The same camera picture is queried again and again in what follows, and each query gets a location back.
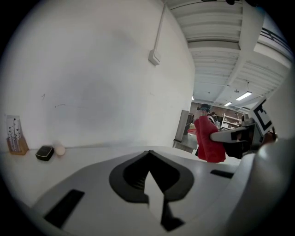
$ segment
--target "ceiling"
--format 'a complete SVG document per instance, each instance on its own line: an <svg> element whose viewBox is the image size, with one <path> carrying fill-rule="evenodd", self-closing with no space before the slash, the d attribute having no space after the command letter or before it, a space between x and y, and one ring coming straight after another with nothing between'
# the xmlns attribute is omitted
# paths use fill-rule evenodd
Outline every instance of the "ceiling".
<svg viewBox="0 0 295 236"><path fill-rule="evenodd" d="M284 55L277 42L261 39L262 27L274 31L276 26L270 27L269 19L266 22L242 0L233 6L225 0L169 0L167 4L195 62L196 101L216 105L231 101L231 108L247 112L245 108L270 96L289 72L293 55ZM257 24L253 23L256 15ZM249 97L236 100L247 91L252 92Z"/></svg>

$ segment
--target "person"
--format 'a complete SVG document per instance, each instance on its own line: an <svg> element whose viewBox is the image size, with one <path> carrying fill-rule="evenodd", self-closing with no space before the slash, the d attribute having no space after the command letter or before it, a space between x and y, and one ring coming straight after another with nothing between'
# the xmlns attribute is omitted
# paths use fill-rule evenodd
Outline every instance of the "person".
<svg viewBox="0 0 295 236"><path fill-rule="evenodd" d="M240 126L245 126L245 116L242 115Z"/></svg>
<svg viewBox="0 0 295 236"><path fill-rule="evenodd" d="M201 105L200 108L198 107L197 110L200 110L201 116L208 116L209 120L215 125L214 118L210 114L211 107L212 107L211 105L204 103Z"/></svg>
<svg viewBox="0 0 295 236"><path fill-rule="evenodd" d="M221 128L221 127L220 127L220 122L218 121L215 112L212 112L211 115L212 115L212 117L213 117L213 119L214 119L215 125L217 126L218 130L220 130L220 128Z"/></svg>

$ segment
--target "black device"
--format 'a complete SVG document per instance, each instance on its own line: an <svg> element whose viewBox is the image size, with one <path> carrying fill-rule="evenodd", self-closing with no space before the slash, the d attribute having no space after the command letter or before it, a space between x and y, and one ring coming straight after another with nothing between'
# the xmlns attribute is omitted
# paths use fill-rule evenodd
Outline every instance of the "black device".
<svg viewBox="0 0 295 236"><path fill-rule="evenodd" d="M49 161L54 153L54 148L51 146L42 146L36 153L36 157L39 160Z"/></svg>

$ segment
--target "ceiling light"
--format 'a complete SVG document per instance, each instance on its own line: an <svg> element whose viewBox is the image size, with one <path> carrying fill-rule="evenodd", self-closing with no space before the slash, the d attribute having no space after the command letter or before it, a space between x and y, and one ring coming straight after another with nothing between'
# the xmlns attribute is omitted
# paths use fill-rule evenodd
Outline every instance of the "ceiling light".
<svg viewBox="0 0 295 236"><path fill-rule="evenodd" d="M240 101L240 100L250 96L251 94L252 94L251 92L246 92L241 97L238 97L236 100Z"/></svg>

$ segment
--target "ceiling beam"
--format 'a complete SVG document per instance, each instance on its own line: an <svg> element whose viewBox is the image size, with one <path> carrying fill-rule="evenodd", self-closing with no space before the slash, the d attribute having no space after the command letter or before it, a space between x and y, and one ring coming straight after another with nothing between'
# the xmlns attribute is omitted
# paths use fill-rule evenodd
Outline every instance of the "ceiling beam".
<svg viewBox="0 0 295 236"><path fill-rule="evenodd" d="M215 85L215 86L221 86L221 87L227 87L225 84L219 84L219 83L208 83L208 82L201 82L201 81L195 81L195 83L203 83L208 85Z"/></svg>
<svg viewBox="0 0 295 236"><path fill-rule="evenodd" d="M238 74L241 72L245 62L251 57L254 52L255 45L264 22L264 12L250 6L246 1L243 1L242 28L239 40L240 55L232 70L226 85L231 85ZM225 91L226 87L221 88L220 92L215 97L217 101Z"/></svg>
<svg viewBox="0 0 295 236"><path fill-rule="evenodd" d="M266 57L276 60L277 62L281 63L282 65L284 65L288 69L291 68L292 62L287 57L285 57L283 54L276 51L275 49L270 49L270 47L265 46L265 45L258 42L255 46L255 51L257 53L260 53L260 54L266 56Z"/></svg>
<svg viewBox="0 0 295 236"><path fill-rule="evenodd" d="M226 53L239 53L240 47L236 42L223 42L223 41L199 41L189 42L188 47L190 52L201 51L219 51Z"/></svg>
<svg viewBox="0 0 295 236"><path fill-rule="evenodd" d="M228 78L228 80L226 82L226 87L230 86L234 82L234 80L236 79L238 74L241 72L245 62L246 62L246 59L243 56L239 56L238 60L236 61L236 65L235 65L234 69L232 70L230 77ZM220 90L220 92L215 97L214 101L217 101L220 98L222 93L225 91L226 87L223 87Z"/></svg>

